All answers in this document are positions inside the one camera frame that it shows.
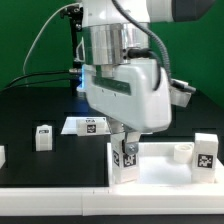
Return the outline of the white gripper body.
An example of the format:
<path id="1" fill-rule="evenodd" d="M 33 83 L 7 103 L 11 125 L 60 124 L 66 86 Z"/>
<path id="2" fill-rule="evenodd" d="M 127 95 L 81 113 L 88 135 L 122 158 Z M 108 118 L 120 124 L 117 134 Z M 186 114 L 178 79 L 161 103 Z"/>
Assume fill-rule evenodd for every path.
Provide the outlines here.
<path id="1" fill-rule="evenodd" d="M 132 60 L 110 71 L 111 78 L 100 80 L 101 68 L 83 66 L 90 107 L 139 132 L 166 130 L 172 120 L 169 84 L 156 60 Z"/>

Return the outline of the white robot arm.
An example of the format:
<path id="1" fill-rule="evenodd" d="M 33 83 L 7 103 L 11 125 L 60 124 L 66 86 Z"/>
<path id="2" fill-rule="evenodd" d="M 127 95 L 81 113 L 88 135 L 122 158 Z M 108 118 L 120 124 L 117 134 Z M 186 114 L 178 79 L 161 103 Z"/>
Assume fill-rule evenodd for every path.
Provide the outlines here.
<path id="1" fill-rule="evenodd" d="M 171 106 L 185 106 L 195 89 L 171 77 L 165 44 L 153 22 L 200 19 L 216 0 L 79 0 L 83 9 L 83 63 L 89 105 L 114 119 L 123 152 L 138 152 L 143 133 L 171 123 Z"/>

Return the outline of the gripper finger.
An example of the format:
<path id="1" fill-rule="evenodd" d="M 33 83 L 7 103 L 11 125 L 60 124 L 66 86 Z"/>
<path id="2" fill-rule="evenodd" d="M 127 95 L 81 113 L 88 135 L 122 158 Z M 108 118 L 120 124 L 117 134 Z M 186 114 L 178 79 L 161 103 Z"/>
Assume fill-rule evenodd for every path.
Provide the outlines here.
<path id="1" fill-rule="evenodd" d="M 123 144 L 123 152 L 127 155 L 137 154 L 139 151 L 139 139 L 141 133 L 134 131 L 134 132 L 126 132 L 124 137 L 124 144 Z"/>

